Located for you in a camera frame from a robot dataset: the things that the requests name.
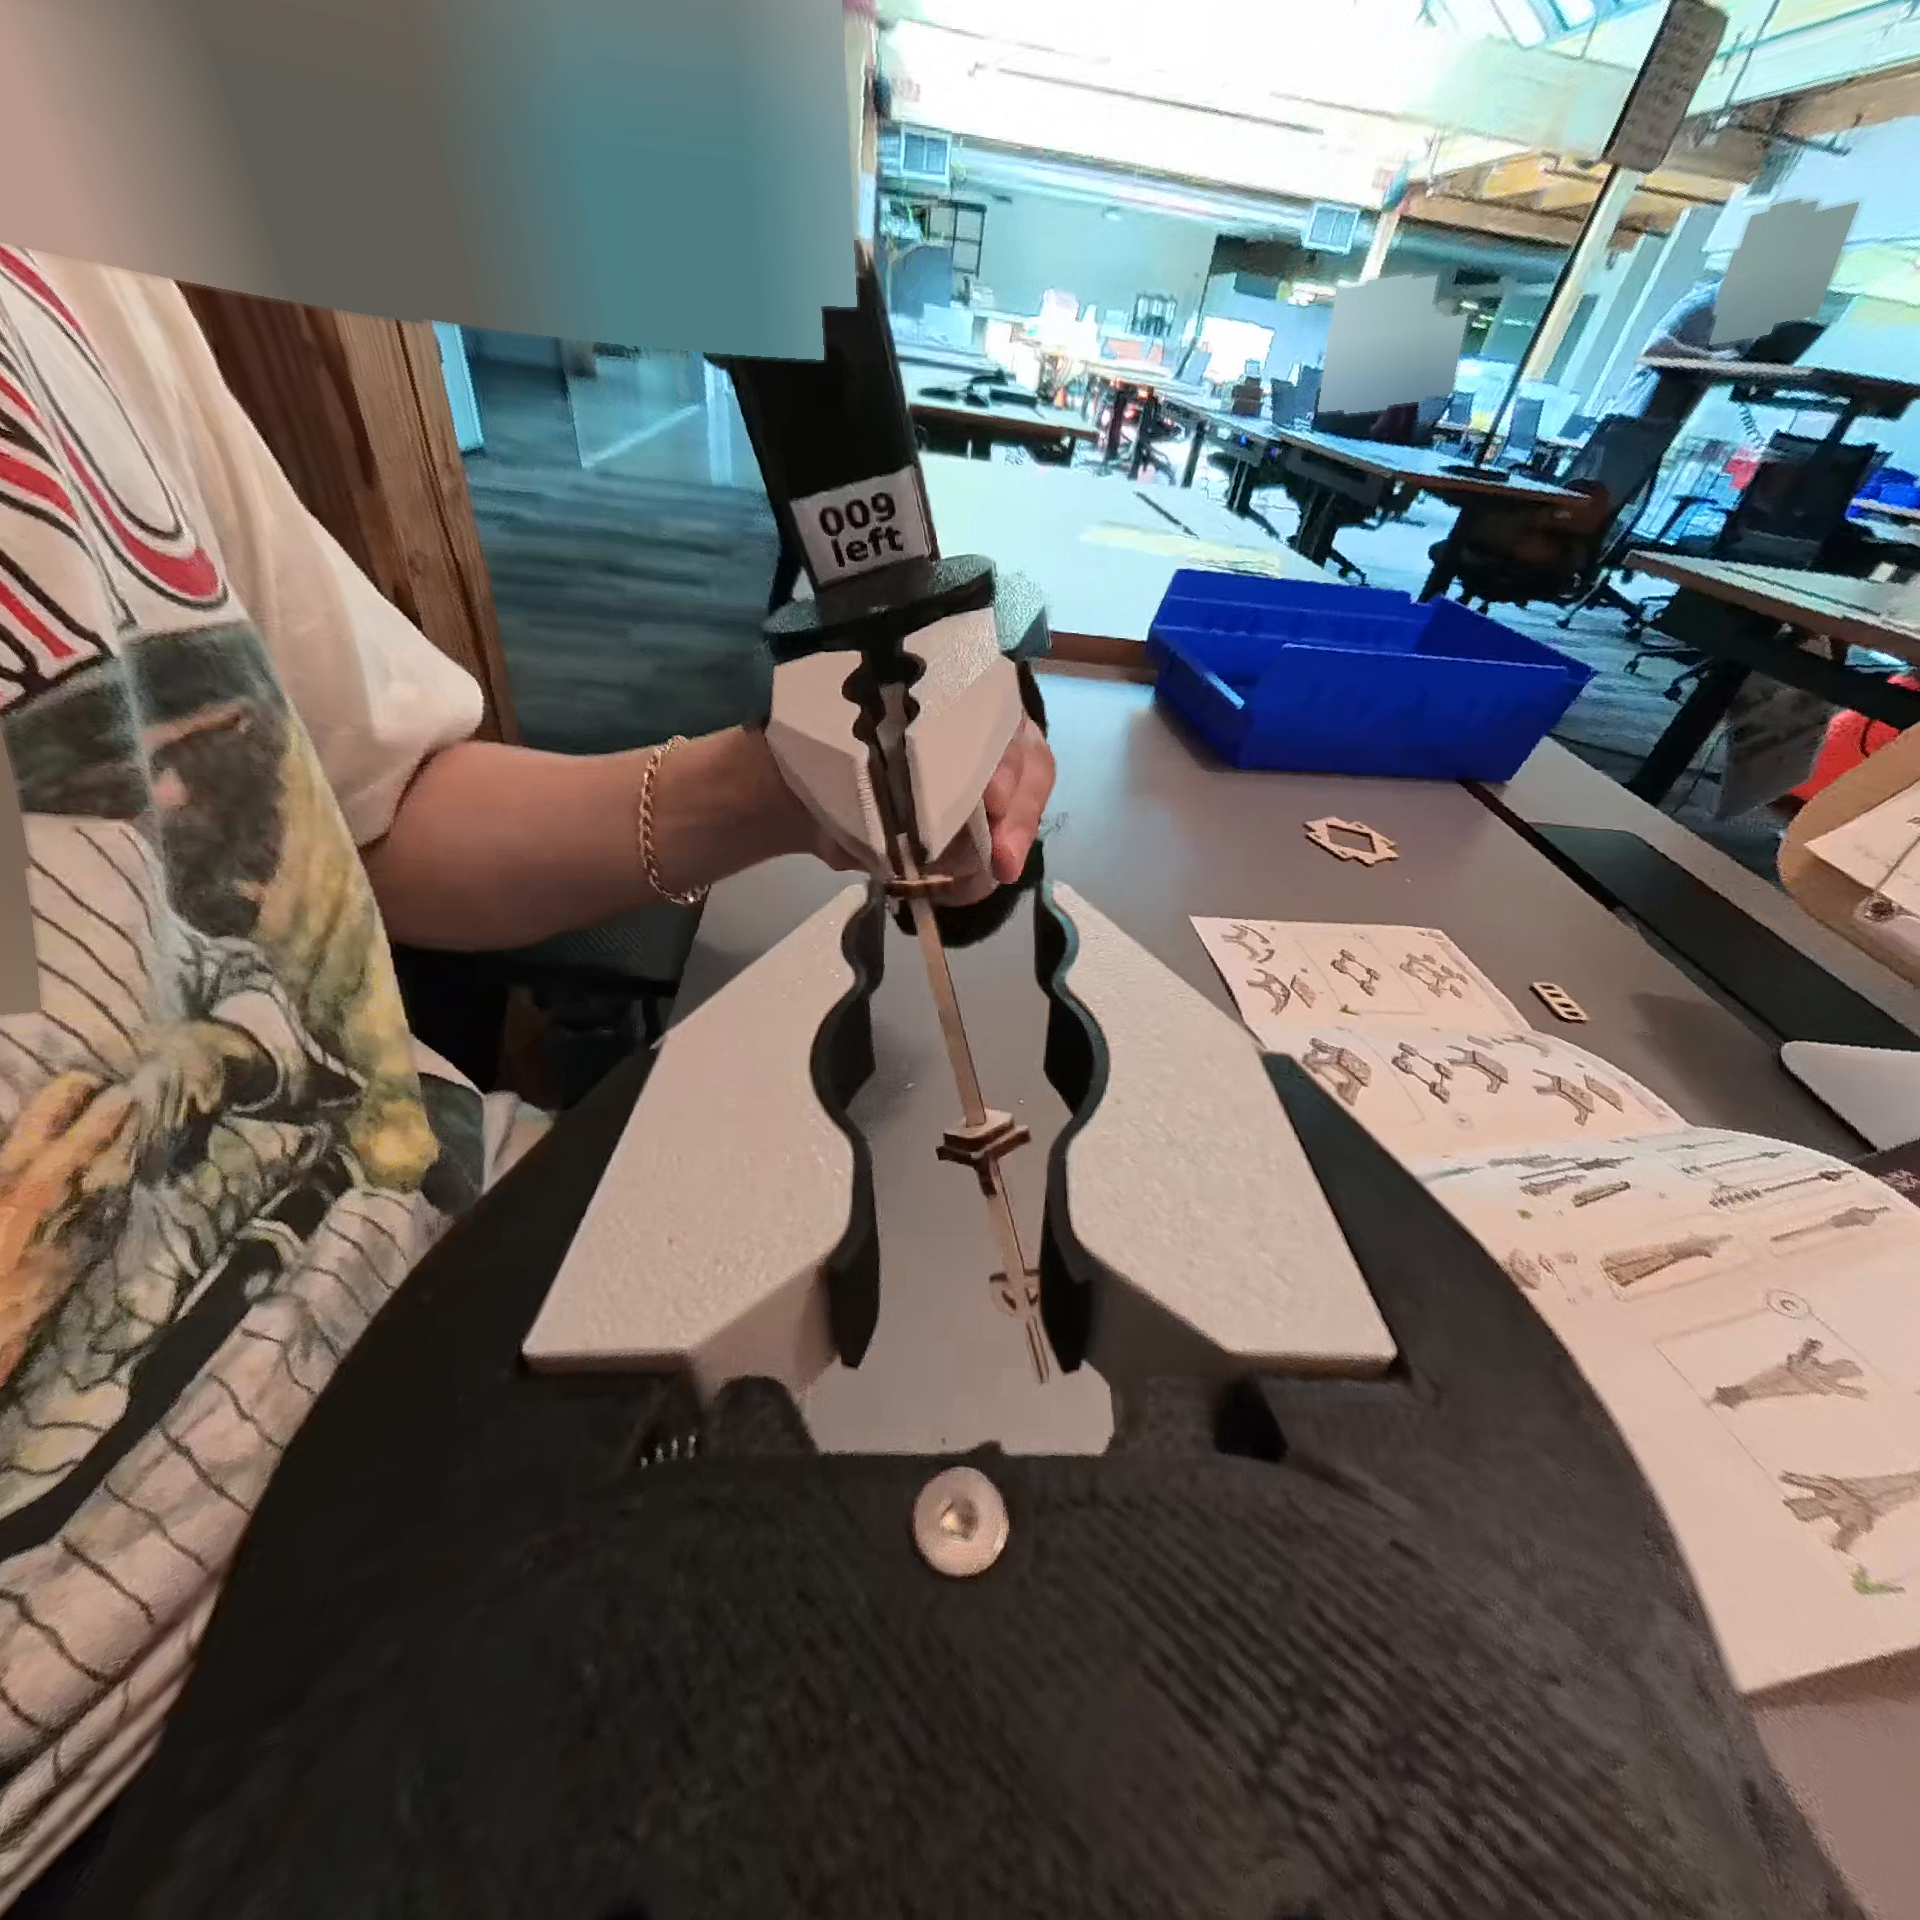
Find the blue plastic bin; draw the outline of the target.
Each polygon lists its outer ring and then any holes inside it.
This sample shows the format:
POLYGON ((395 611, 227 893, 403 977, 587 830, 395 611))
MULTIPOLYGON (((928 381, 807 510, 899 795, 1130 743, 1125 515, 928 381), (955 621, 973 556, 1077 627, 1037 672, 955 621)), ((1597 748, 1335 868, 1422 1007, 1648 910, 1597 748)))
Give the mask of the blue plastic bin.
POLYGON ((1249 773, 1507 781, 1593 668, 1453 598, 1182 567, 1149 621, 1157 697, 1249 773))

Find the grey desk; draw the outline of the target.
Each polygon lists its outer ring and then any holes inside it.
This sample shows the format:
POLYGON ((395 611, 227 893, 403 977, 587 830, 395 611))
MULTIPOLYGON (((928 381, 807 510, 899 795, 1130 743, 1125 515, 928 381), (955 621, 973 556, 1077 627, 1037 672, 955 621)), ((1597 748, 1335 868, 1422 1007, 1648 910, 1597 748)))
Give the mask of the grey desk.
MULTIPOLYGON (((1678 967, 1641 928, 1619 921, 1558 868, 1534 824, 1631 831, 1737 903, 1753 921, 1832 972, 1885 1017, 1915 1025, 1915 989, 1813 923, 1775 886, 1627 795, 1570 751, 1544 743, 1494 788, 1246 774, 1217 766, 1176 731, 1143 683, 1091 669, 1039 673, 1058 760, 1046 817, 1046 875, 1064 880, 1154 951, 1170 972, 1231 1013, 1231 997, 1189 926, 1190 915, 1282 921, 1418 923, 1443 929, 1515 1001, 1544 1020, 1528 983, 1555 983, 1590 1017, 1574 1041, 1630 1069, 1681 1116, 1839 1157, 1865 1151, 1779 1067, 1777 1041, 1678 967), (1366 870, 1304 840, 1309 817, 1377 828, 1399 859, 1366 870)), ((800 857, 713 888, 680 977, 678 1021, 720 992, 834 892, 800 857)), ((1043 1011, 1029 918, 1009 941, 960 953, 982 1084, 994 1107, 1037 1095, 1030 1153, 1058 1132, 1037 1053, 1043 1011), (984 1032, 976 989, 994 1011, 999 969, 1011 1011, 984 1032)), ((1915 1656, 1853 1669, 1758 1697, 1751 1708, 1774 1766, 1821 1846, 1874 1915, 1915 1915, 1915 1656)))

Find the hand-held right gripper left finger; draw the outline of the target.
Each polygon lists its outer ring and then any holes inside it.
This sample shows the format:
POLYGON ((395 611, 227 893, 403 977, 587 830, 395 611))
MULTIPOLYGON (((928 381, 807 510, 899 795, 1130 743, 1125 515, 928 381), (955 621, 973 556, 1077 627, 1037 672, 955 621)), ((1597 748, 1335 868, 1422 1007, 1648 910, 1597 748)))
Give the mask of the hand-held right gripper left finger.
POLYGON ((800 1401, 880 1317, 873 1151, 881 910, 850 885, 659 1040, 521 1342, 543 1375, 673 1375, 800 1401))

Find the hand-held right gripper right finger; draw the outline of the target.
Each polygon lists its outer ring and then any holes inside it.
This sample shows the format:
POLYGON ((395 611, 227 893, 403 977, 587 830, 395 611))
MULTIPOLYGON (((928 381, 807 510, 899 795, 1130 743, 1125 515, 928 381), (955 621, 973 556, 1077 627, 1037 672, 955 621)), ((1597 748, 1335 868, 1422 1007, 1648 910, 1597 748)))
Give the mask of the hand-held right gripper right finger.
POLYGON ((1042 1075, 1061 1108, 1039 1216, 1058 1364, 1035 1451, 1102 1454, 1162 1407, 1279 1454, 1269 1387, 1399 1355, 1253 1036, 1061 880, 1035 901, 1042 1075))

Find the red orange bag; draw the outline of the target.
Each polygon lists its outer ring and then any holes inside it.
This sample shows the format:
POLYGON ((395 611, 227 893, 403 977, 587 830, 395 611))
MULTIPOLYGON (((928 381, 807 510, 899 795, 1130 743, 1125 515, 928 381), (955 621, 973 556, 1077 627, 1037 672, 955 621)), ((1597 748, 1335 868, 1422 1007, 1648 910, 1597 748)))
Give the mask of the red orange bag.
POLYGON ((1802 807, 1792 839, 1807 840, 1897 800, 1917 781, 1917 726, 1894 731, 1859 712, 1832 717, 1813 774, 1800 784, 1802 807))

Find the white hanging sign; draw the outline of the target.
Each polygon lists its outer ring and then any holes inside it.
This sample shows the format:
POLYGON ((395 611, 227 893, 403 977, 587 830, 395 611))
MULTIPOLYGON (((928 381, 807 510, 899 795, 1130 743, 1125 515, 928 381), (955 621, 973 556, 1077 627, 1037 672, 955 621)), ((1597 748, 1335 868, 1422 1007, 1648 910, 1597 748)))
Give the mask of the white hanging sign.
POLYGON ((1693 96, 1719 54, 1728 13, 1709 3, 1669 3, 1597 152, 1607 169, 1649 175, 1666 164, 1693 96))

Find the wooden model spire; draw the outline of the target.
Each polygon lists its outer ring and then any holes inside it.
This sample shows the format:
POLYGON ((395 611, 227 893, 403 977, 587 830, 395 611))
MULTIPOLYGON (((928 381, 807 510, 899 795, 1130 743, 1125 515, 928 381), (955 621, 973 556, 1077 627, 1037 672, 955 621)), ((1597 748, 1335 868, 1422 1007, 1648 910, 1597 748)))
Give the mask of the wooden model spire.
POLYGON ((1039 1382, 1046 1382, 1054 1375, 1054 1357, 1039 1318, 1039 1276, 1023 1257, 1011 1198, 1003 1180, 1003 1161, 1022 1144, 1029 1144, 1029 1132, 1007 1110, 991 1108, 982 1095, 961 1003, 952 987, 947 951, 935 917, 935 895, 947 885, 947 875, 931 870, 915 839, 918 816, 904 766, 902 693, 897 687, 883 693, 881 708, 880 766, 896 804, 896 875, 889 893, 902 905, 918 939, 960 1107, 960 1123, 944 1133, 935 1153, 938 1161, 961 1167, 978 1189, 991 1233, 991 1301, 1016 1323, 1030 1368, 1039 1382))

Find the wooden post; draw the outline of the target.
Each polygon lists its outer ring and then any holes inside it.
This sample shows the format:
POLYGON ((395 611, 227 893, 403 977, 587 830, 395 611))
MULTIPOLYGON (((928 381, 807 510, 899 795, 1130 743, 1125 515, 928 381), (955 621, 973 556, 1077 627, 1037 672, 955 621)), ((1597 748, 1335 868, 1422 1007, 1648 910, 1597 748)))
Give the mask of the wooden post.
POLYGON ((433 329, 184 280, 230 393, 301 503, 518 741, 489 564, 433 329))

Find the white top wooden-edge desk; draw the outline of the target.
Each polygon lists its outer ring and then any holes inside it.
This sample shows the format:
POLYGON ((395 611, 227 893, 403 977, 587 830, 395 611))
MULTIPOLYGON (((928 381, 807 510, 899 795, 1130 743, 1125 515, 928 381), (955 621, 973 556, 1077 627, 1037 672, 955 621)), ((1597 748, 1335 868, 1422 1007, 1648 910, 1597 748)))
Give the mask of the white top wooden-edge desk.
POLYGON ((1097 471, 920 455, 931 529, 1039 590, 1048 657, 1149 680, 1146 628, 1176 568, 1326 580, 1253 519, 1205 492, 1097 471))

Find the folded assembly instruction sheet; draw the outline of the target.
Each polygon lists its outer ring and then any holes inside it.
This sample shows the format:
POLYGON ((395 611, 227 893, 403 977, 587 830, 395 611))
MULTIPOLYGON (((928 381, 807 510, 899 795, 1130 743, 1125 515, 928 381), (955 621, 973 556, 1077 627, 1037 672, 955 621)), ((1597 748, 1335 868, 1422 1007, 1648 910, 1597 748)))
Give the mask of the folded assembly instruction sheet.
POLYGON ((1526 1293, 1631 1446, 1741 1691, 1917 1640, 1917 1212, 1693 1124, 1438 928, 1190 918, 1291 1059, 1526 1293))

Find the row of office desks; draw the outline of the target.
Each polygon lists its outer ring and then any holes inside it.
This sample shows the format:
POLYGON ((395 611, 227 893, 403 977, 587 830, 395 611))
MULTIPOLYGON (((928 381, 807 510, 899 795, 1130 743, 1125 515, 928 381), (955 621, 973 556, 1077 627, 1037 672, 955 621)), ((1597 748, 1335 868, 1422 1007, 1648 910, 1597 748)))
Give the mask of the row of office desks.
MULTIPOLYGON (((1787 344, 1809 344, 1813 327, 1792 323, 1763 336, 1755 364, 1728 356, 1680 359, 1675 369, 1686 377, 1733 377, 1735 383, 1774 383, 1806 389, 1816 399, 1874 399, 1885 411, 1894 399, 1915 395, 1889 380, 1841 374, 1832 368, 1802 368, 1787 355, 1787 344)), ((909 331, 894 336, 909 422, 922 449, 984 461, 994 445, 1009 445, 1046 471, 1064 472, 1078 448, 1106 445, 1106 433, 1081 421, 1077 411, 1016 387, 1011 377, 981 352, 926 342, 909 331)), ((1450 505, 1487 503, 1512 495, 1521 515, 1567 510, 1578 515, 1590 505, 1558 481, 1526 477, 1494 463, 1471 463, 1461 455, 1433 449, 1407 439, 1382 439, 1377 431, 1358 436, 1329 433, 1321 427, 1269 422, 1254 416, 1215 416, 1206 398, 1185 390, 1160 365, 1119 360, 1114 374, 1114 417, 1125 417, 1135 403, 1145 433, 1157 431, 1160 414, 1189 422, 1189 440, 1176 448, 1185 468, 1198 463, 1214 431, 1222 433, 1230 453, 1243 453, 1239 477, 1257 476, 1273 463, 1279 477, 1297 477, 1309 494, 1303 510, 1307 535, 1321 517, 1346 512, 1355 519, 1381 507, 1430 494, 1450 505)))

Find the black desk panel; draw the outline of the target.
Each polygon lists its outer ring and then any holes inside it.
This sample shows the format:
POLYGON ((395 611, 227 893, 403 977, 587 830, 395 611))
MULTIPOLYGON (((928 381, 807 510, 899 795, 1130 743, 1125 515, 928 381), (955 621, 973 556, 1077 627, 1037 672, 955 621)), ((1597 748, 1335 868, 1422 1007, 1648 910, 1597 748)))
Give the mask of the black desk panel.
POLYGON ((1906 1024, 1637 835, 1554 822, 1523 830, 1589 895, 1775 1041, 1917 1051, 1906 1024))

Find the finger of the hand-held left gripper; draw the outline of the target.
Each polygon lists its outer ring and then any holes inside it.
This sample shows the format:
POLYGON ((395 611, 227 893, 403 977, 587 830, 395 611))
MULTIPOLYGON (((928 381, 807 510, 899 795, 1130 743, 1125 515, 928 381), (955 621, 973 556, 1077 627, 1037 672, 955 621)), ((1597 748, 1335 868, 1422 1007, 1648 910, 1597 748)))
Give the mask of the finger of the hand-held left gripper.
POLYGON ((800 655, 774 668, 768 748, 826 843, 863 872, 902 881, 904 816, 880 744, 880 683, 863 655, 800 655))
POLYGON ((896 687, 896 885, 944 885, 955 840, 991 863, 984 790, 1023 719, 1016 665, 991 607, 912 631, 899 660, 918 673, 896 687))

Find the plywood clipboard stand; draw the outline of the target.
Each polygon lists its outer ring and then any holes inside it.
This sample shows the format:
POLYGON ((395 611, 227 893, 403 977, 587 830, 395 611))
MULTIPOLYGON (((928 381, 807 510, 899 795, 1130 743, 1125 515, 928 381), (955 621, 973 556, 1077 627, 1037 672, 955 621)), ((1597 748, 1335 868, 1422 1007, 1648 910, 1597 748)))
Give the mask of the plywood clipboard stand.
POLYGON ((1917 985, 1917 918, 1867 918, 1862 915, 1865 892, 1850 880, 1827 870, 1813 859, 1807 851, 1809 839, 1792 839, 1792 828, 1785 835, 1777 868, 1787 895, 1824 926, 1827 933, 1841 937, 1885 972, 1902 977, 1906 985, 1917 985))

